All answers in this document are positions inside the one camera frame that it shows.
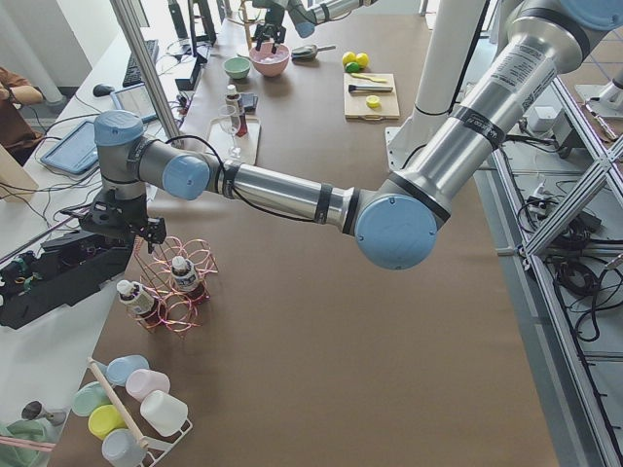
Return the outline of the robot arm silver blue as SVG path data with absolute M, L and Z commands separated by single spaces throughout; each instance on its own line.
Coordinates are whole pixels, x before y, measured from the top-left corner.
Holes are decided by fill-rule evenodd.
M 259 51 L 264 43 L 271 44 L 271 51 L 275 54 L 277 46 L 285 41 L 286 28 L 283 25 L 285 14 L 290 16 L 298 36 L 308 38 L 318 25 L 336 21 L 356 9 L 373 4 L 374 1 L 365 0 L 334 0 L 321 1 L 307 8 L 299 0 L 252 1 L 254 8 L 266 11 L 264 22 L 256 27 L 252 42 L 256 51 Z
M 374 192 L 182 151 L 147 136 L 132 113 L 104 112 L 94 122 L 102 188 L 80 226 L 159 244 L 165 222 L 148 216 L 146 186 L 187 200 L 209 191 L 280 217 L 333 225 L 354 236 L 375 265 L 411 268 L 429 255 L 452 198 L 508 131 L 557 76 L 577 69 L 621 24 L 618 1 L 521 2 L 507 26 L 507 45 L 490 68 L 431 140 Z

